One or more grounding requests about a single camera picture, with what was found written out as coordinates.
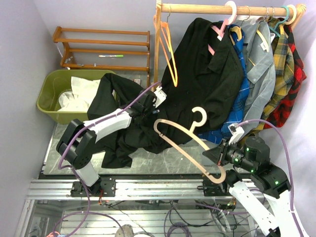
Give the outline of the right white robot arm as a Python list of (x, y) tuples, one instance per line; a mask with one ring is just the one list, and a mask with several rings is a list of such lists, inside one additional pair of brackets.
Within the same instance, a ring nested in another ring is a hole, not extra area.
[(223, 167), (231, 163), (250, 172), (250, 179), (268, 201), (271, 211), (256, 198), (241, 175), (228, 170), (226, 178), (218, 182), (218, 191), (231, 194), (247, 210), (267, 237), (306, 237), (296, 211), (290, 204), (291, 185), (286, 173), (270, 161), (270, 147), (259, 137), (248, 137), (241, 150), (226, 140), (202, 153)]

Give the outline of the beige plastic hanger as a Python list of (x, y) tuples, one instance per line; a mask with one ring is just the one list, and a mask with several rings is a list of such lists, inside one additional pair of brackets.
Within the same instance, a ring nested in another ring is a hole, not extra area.
[(200, 121), (193, 121), (190, 129), (186, 129), (185, 127), (179, 125), (176, 122), (166, 120), (166, 119), (157, 119), (154, 123), (154, 131), (168, 144), (170, 144), (172, 147), (174, 147), (177, 151), (179, 151), (182, 155), (184, 155), (192, 164), (194, 164), (211, 182), (214, 184), (221, 184), (225, 181), (226, 179), (226, 172), (225, 169), (222, 166), (217, 166), (220, 170), (220, 177), (215, 178), (211, 173), (209, 173), (199, 162), (197, 162), (193, 157), (191, 157), (188, 153), (186, 153), (181, 147), (179, 147), (175, 142), (173, 142), (170, 138), (168, 138), (166, 135), (163, 135), (159, 130), (158, 130), (158, 124), (159, 123), (164, 123), (167, 125), (171, 125), (189, 137), (191, 137), (193, 140), (195, 140), (202, 148), (204, 148), (205, 151), (209, 150), (210, 148), (194, 134), (194, 130), (196, 127), (201, 127), (206, 123), (207, 120), (207, 113), (205, 109), (202, 107), (194, 107), (192, 109), (192, 112), (199, 112), (201, 114), (201, 120)]

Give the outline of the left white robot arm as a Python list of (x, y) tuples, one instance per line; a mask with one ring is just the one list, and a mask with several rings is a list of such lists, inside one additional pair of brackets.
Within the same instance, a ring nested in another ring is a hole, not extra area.
[(162, 92), (156, 91), (142, 92), (140, 96), (132, 105), (118, 108), (103, 117), (85, 122), (72, 120), (59, 140), (56, 150), (61, 155), (61, 161), (66, 160), (70, 164), (89, 196), (98, 195), (101, 191), (101, 177), (91, 163), (96, 143), (128, 128), (133, 120), (153, 112), (166, 99)]

